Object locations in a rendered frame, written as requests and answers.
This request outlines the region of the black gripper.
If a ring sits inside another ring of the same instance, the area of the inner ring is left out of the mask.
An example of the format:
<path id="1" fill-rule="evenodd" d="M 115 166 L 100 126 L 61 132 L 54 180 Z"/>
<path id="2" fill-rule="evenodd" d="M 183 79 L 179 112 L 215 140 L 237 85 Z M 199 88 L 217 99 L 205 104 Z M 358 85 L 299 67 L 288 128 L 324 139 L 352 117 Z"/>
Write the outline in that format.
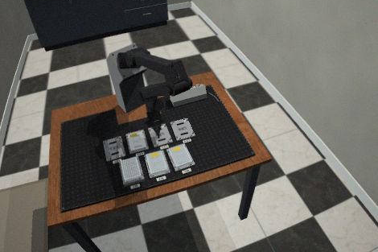
<path id="1" fill-rule="evenodd" d="M 160 121 L 161 121 L 161 123 L 165 122 L 165 118 L 162 118 L 162 120 L 160 120 Z M 147 125 L 147 128 L 152 127 L 154 129 L 158 138 L 160 138 L 161 123 L 159 123 L 158 125 L 154 125 L 153 122 L 145 122 L 145 124 Z"/>

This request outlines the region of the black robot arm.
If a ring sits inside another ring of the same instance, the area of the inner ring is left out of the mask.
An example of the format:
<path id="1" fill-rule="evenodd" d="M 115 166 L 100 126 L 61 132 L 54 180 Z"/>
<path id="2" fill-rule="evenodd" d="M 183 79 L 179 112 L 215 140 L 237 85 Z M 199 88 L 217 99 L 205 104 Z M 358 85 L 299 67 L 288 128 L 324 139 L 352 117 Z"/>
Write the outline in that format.
<path id="1" fill-rule="evenodd" d="M 180 59 L 167 60 L 162 57 L 153 56 L 145 47 L 135 48 L 127 52 L 119 52 L 117 57 L 120 69 L 140 68 L 143 66 L 160 72 L 165 76 L 166 82 L 143 87 L 138 90 L 140 100 L 146 101 L 146 110 L 152 110 L 152 112 L 147 113 L 148 120 L 149 122 L 153 121 L 155 125 L 161 123 L 160 120 L 162 120 L 160 111 L 163 109 L 163 102 L 159 100 L 159 96 L 173 97 L 189 90 L 193 85 Z"/>

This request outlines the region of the white control panel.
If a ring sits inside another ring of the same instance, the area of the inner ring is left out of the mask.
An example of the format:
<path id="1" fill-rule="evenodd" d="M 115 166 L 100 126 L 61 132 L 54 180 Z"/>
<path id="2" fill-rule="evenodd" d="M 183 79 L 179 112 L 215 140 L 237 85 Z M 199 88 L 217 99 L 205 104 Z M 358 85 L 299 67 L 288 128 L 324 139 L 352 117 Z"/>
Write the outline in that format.
<path id="1" fill-rule="evenodd" d="M 170 96 L 171 103 L 174 107 L 184 105 L 193 101 L 198 101 L 207 98 L 207 87 L 205 85 L 195 85 L 183 93 L 175 96 Z M 209 93 L 209 92 L 208 92 Z M 209 93 L 211 94 L 211 93 Z M 212 95 L 212 94 L 211 94 Z M 212 95 L 218 102 L 220 102 L 214 95 Z"/>

